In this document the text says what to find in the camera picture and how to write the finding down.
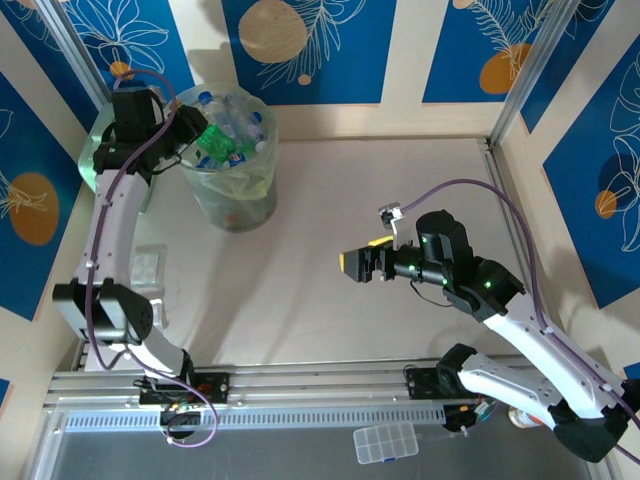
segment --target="perforated metal strip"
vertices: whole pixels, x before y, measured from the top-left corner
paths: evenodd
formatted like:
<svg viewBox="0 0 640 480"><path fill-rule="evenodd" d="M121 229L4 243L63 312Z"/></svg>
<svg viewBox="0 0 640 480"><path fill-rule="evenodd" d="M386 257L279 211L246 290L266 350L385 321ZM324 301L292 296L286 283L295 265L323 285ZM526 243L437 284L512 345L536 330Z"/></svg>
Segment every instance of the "perforated metal strip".
<svg viewBox="0 0 640 480"><path fill-rule="evenodd" d="M363 427L393 422L415 425L445 423L442 406L362 407L362 408L242 408L219 412L221 430L258 428L326 428ZM213 424L212 414L205 412L205 424ZM66 432L146 431L157 430L158 412L123 410L111 412L72 412L67 417Z"/></svg>

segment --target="blue wall panel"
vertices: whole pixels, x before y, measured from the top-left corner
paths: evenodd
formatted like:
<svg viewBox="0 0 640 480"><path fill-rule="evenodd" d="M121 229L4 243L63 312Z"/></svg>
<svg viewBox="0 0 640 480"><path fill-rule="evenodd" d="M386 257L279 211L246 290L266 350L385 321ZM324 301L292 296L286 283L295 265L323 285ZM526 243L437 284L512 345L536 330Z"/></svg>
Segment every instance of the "blue wall panel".
<svg viewBox="0 0 640 480"><path fill-rule="evenodd" d="M544 169L600 307L640 287L640 37Z"/></svg>

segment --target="white floor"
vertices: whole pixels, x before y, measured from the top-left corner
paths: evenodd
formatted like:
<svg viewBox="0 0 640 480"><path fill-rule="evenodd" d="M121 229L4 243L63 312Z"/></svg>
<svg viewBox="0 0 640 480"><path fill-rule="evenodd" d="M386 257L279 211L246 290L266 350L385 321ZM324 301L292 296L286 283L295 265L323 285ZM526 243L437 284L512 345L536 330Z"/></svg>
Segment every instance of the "white floor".
<svg viewBox="0 0 640 480"><path fill-rule="evenodd" d="M379 207L453 178L489 181L476 140L286 143L277 175L276 212L252 232L210 225L178 169L159 178L140 216L136 244L168 246L165 334L196 366L439 357L458 342L515 352L471 317L424 302L404 279L356 284L338 264L340 252L388 233ZM466 226L477 255L522 278L493 194L454 186L412 219L442 208ZM439 288L420 288L444 300Z"/></svg>

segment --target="gray floor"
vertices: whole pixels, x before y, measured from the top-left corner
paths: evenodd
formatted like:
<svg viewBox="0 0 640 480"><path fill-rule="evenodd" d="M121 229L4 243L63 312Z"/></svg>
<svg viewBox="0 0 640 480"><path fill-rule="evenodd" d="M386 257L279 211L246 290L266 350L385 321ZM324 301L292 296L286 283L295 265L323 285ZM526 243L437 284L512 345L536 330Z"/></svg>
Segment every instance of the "gray floor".
<svg viewBox="0 0 640 480"><path fill-rule="evenodd" d="M158 432L65 434L55 480L590 479L545 428L518 430L497 412L469 438L416 427L417 456L360 465L352 428L221 431L206 447L167 445Z"/></svg>

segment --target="plastic bottle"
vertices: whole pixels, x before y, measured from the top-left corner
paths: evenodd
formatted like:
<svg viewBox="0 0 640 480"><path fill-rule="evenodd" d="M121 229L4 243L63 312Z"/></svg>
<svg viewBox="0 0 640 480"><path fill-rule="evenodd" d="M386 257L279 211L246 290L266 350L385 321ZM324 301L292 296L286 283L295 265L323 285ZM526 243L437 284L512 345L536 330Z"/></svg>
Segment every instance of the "plastic bottle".
<svg viewBox="0 0 640 480"><path fill-rule="evenodd" d="M224 96L224 106L232 117L238 130L242 131L256 152L260 152L266 146L267 135L264 133L260 120L248 108L247 103L234 93Z"/></svg>
<svg viewBox="0 0 640 480"><path fill-rule="evenodd" d="M202 114L209 123L217 125L222 132L234 141L234 151L242 151L244 149L244 142L242 141L242 137L234 129L233 121L227 113L225 106L216 102L211 92L200 92L198 101L200 102Z"/></svg>
<svg viewBox="0 0 640 480"><path fill-rule="evenodd" d="M196 143L221 165L236 151L236 143L218 125L209 125Z"/></svg>

